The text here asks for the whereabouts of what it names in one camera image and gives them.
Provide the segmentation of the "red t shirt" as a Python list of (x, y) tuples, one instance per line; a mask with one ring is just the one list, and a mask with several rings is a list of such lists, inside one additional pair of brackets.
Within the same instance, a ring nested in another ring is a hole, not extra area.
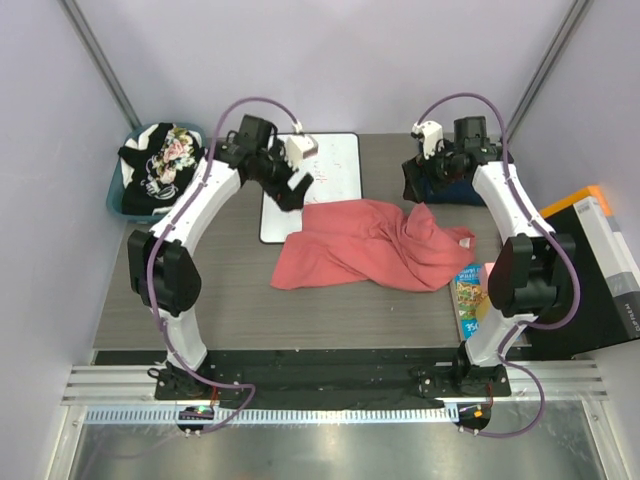
[(287, 236), (270, 285), (279, 290), (371, 281), (408, 291), (437, 291), (475, 260), (475, 234), (441, 227), (424, 204), (405, 213), (376, 200), (310, 204), (302, 230)]

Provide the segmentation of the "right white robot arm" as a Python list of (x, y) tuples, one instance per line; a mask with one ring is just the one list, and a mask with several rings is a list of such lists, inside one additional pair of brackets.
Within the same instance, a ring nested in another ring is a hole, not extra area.
[(502, 356), (526, 328), (551, 329), (542, 321), (545, 315), (573, 315), (579, 305), (575, 242), (535, 211), (506, 149), (490, 141), (484, 117), (456, 120), (452, 140), (431, 120), (417, 121), (411, 134), (422, 151), (402, 165), (404, 198), (424, 200), (423, 183), (439, 191), (467, 182), (488, 208), (502, 241), (477, 330), (461, 343), (450, 367), (419, 369), (420, 392), (425, 398), (507, 396)]

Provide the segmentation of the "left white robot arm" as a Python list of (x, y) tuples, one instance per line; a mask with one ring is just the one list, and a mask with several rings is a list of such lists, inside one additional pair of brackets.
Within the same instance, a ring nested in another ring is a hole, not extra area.
[(156, 398), (202, 399), (222, 387), (213, 379), (195, 312), (202, 279), (193, 254), (205, 230), (248, 181), (256, 182), (281, 211), (301, 210), (313, 178), (305, 174), (295, 185), (289, 182), (317, 152), (317, 141), (301, 124), (282, 139), (275, 124), (246, 115), (238, 130), (215, 141), (169, 213), (148, 231), (129, 236), (131, 288), (151, 310), (167, 348), (165, 363), (147, 372), (156, 382)]

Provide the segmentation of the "folded navy t shirt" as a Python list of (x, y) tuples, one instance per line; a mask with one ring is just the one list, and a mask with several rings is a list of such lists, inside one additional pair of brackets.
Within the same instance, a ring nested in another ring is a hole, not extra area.
[(446, 190), (434, 192), (428, 179), (425, 180), (427, 200), (425, 204), (451, 204), (485, 206), (485, 202), (480, 195), (472, 188), (467, 181), (458, 181), (450, 185)]

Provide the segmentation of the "white board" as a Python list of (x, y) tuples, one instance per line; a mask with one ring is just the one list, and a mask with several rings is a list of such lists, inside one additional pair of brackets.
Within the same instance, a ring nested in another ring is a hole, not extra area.
[[(289, 181), (296, 186), (306, 173), (314, 181), (304, 205), (361, 199), (363, 195), (359, 136), (353, 132), (311, 133), (318, 153), (302, 162)], [(302, 230), (302, 211), (283, 212), (275, 201), (263, 195), (259, 240), (282, 244), (291, 233)]]

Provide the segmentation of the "pink power adapter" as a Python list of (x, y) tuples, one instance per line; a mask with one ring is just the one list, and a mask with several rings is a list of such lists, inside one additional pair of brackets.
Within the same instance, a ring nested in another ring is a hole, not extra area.
[(494, 263), (484, 263), (478, 273), (479, 284), (483, 291), (488, 291), (489, 277), (493, 270)]

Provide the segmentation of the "blue illustrated book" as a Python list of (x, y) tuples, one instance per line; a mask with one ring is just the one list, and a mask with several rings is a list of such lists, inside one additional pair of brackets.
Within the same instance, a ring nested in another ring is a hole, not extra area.
[(488, 291), (482, 290), (478, 273), (483, 264), (471, 264), (450, 283), (454, 314), (461, 341), (468, 340), (478, 329), (477, 311), (484, 314), (490, 305)]

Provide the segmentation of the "black orange box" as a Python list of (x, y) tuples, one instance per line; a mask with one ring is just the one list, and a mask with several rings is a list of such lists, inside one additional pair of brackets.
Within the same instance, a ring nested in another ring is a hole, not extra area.
[(557, 233), (572, 236), (581, 301), (561, 329), (526, 332), (536, 360), (576, 355), (639, 338), (639, 267), (600, 187), (587, 186), (542, 209)]

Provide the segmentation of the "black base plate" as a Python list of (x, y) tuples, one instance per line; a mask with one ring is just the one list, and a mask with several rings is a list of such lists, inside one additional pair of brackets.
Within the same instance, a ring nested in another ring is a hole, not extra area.
[(438, 408), (455, 397), (506, 398), (504, 366), (465, 367), (454, 348), (212, 350), (203, 384), (164, 363), (160, 351), (102, 350), (98, 366), (140, 366), (158, 400), (217, 400), (265, 410), (400, 410)]

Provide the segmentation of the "right aluminium corner post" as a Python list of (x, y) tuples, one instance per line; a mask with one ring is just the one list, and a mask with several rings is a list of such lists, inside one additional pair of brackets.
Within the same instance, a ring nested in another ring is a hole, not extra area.
[(593, 1), (591, 0), (574, 0), (570, 2), (567, 12), (552, 35), (549, 45), (545, 48), (543, 56), (508, 122), (507, 140), (509, 142), (515, 137), (554, 68), (559, 64), (564, 51), (579, 29), (592, 4)]

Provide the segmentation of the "aluminium corner post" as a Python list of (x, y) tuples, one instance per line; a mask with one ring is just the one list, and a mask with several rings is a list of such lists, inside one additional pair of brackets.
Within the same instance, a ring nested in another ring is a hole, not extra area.
[(75, 0), (59, 0), (58, 4), (88, 53), (99, 76), (123, 115), (124, 120), (131, 129), (139, 128), (142, 122), (80, 5)]
[(593, 1), (591, 0), (574, 0), (570, 2), (567, 12), (552, 35), (549, 45), (545, 48), (543, 56), (508, 122), (507, 140), (509, 142), (515, 137), (554, 68), (559, 64), (564, 51), (579, 29), (592, 4)]

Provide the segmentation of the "aluminium frame rail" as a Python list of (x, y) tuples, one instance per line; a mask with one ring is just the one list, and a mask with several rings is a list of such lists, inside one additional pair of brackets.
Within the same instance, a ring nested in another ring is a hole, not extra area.
[(143, 366), (78, 366), (69, 376), (62, 396), (64, 406), (84, 407), (87, 424), (173, 424), (195, 432), (219, 423), (240, 425), (325, 425), (454, 423), (465, 413), (505, 402), (603, 402), (608, 399), (604, 382), (594, 363), (580, 361), (568, 369), (555, 362), (550, 367), (526, 362), (534, 378), (509, 369), (499, 384), (511, 387), (509, 396), (411, 397), (393, 400), (390, 394), (374, 396), (362, 405), (313, 408), (287, 406), (283, 400), (263, 408), (256, 399), (248, 406), (223, 407), (219, 401), (157, 400), (154, 382)]

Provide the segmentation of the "left aluminium corner post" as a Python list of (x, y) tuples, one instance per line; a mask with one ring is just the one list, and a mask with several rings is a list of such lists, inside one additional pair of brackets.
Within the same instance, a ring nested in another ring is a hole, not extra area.
[(75, 0), (59, 0), (58, 4), (88, 53), (99, 76), (123, 115), (124, 120), (131, 129), (139, 128), (142, 122), (80, 5)]

